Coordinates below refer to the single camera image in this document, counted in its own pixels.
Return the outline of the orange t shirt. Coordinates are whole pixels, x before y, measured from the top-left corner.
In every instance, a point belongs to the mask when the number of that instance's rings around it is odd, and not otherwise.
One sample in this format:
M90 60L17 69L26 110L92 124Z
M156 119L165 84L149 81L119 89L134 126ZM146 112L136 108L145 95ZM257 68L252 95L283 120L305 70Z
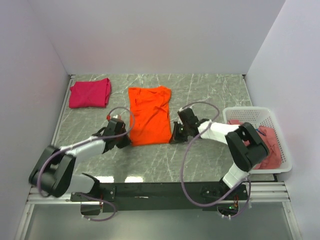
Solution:
M133 113L129 138L134 147L169 143L172 135L171 96L171 89L165 86L128 89L130 111Z

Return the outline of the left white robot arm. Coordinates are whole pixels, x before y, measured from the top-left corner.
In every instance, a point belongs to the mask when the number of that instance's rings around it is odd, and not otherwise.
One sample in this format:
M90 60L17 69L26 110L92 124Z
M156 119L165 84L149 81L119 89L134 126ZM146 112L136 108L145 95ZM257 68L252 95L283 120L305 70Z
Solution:
M131 144L126 124L113 117L106 127L73 145L47 146L29 175L28 182L47 195L59 198L67 193L82 193L88 201L96 200L101 193L100 181L87 173L74 174L83 160L104 154L114 147L125 148Z

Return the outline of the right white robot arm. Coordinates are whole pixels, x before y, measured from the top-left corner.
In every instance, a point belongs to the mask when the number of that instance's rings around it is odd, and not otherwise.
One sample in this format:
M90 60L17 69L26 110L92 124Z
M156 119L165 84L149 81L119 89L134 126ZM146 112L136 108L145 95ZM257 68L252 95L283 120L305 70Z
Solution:
M174 122L171 144L184 143L188 137L213 140L228 146L233 164L220 180L219 193L230 200L237 194L237 187L249 172L260 164L270 151L258 131L248 122L242 124L218 123L214 120L198 119L191 108L177 112L179 121Z

